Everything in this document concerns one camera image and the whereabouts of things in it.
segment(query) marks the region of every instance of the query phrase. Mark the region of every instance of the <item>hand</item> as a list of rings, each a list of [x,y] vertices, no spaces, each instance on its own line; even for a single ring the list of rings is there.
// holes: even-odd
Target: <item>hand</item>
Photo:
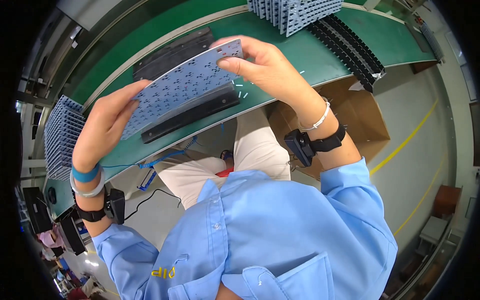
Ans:
[[[138,101],[132,98],[151,81],[141,80],[95,102],[72,154],[72,164],[87,173],[118,144]]]
[[[229,36],[216,41],[210,48],[235,38],[241,39],[244,59],[222,58],[217,61],[220,68],[243,76],[245,81],[253,82],[271,96],[290,105],[302,95],[309,97],[317,94],[283,53],[272,44],[248,36]]]

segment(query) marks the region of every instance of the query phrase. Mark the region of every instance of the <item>shirt pocket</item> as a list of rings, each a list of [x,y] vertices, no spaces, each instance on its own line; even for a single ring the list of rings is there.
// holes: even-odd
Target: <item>shirt pocket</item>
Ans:
[[[332,270],[326,252],[276,279],[290,299],[333,300],[335,298]]]

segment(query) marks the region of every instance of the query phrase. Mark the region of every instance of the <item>black wrist device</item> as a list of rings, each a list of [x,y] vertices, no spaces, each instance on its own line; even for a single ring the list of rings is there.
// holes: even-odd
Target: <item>black wrist device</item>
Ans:
[[[111,189],[110,194],[105,190],[103,208],[98,211],[85,211],[78,207],[75,199],[78,216],[88,222],[98,222],[104,216],[114,219],[117,224],[123,224],[125,218],[125,194],[117,189]]]
[[[325,139],[310,141],[306,132],[295,129],[285,135],[284,141],[300,162],[309,167],[316,152],[328,152],[340,147],[344,138],[345,127],[339,123],[337,131]]]

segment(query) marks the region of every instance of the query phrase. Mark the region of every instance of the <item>foot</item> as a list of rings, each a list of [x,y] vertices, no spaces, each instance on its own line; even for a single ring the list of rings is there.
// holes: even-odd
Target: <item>foot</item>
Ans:
[[[223,150],[222,154],[220,155],[220,158],[225,160],[225,164],[227,165],[227,169],[233,168],[233,166],[234,166],[233,154],[230,152],[230,150]]]

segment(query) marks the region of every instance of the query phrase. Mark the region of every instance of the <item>yellow floor line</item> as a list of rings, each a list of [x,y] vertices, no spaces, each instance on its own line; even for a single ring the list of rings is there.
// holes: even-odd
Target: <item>yellow floor line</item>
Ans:
[[[117,295],[117,296],[119,296],[119,297],[120,297],[120,295],[119,295],[119,294],[117,294],[116,292],[112,292],[112,291],[111,291],[111,290],[109,290],[109,289],[105,289],[105,290],[106,290],[107,292],[109,292],[109,293],[112,293],[112,294],[114,294],[114,295]]]
[[[395,231],[395,233],[393,234],[394,236],[403,228],[403,226],[405,226],[406,223],[408,223],[408,221],[410,221],[410,219],[412,218],[412,216],[415,214],[415,212],[417,211],[417,209],[418,209],[418,208],[420,207],[420,205],[422,204],[423,200],[425,200],[425,198],[427,197],[428,192],[430,192],[430,190],[432,189],[432,186],[433,186],[433,184],[435,183],[435,180],[437,179],[438,174],[440,173],[440,170],[442,169],[442,166],[444,165],[445,159],[446,159],[446,154],[444,155],[444,157],[443,157],[443,159],[442,159],[442,162],[440,163],[440,166],[438,167],[438,170],[436,171],[435,176],[434,176],[433,179],[432,179],[432,182],[430,183],[429,187],[427,188],[427,191],[425,192],[425,194],[423,194],[423,197],[420,199],[420,202],[417,204],[417,207],[415,207],[415,209],[414,209],[414,210],[412,211],[412,213],[408,216],[408,218],[405,220],[405,222],[403,222],[403,224]]]
[[[402,144],[400,144],[400,146],[398,146],[397,149],[395,149],[395,151],[393,151],[389,156],[387,156],[386,159],[384,159],[380,164],[378,164],[376,167],[374,167],[372,170],[370,170],[370,176],[372,176],[373,174],[375,174],[378,170],[380,170],[383,166],[385,166],[387,164],[387,162],[389,162],[395,155],[397,155],[398,152],[400,152],[400,150],[403,149],[403,147],[405,147],[406,144],[408,144],[408,142],[410,142],[410,140],[417,134],[417,132],[420,130],[420,128],[423,126],[423,124],[425,123],[425,121],[428,119],[428,117],[432,114],[433,110],[435,109],[435,107],[437,106],[437,103],[438,103],[438,98],[437,100],[435,100],[435,103],[433,104],[432,108],[430,109],[430,111],[427,113],[427,115],[423,118],[423,120],[420,122],[420,124],[415,128],[415,130],[408,136],[408,138],[406,140],[403,141]]]

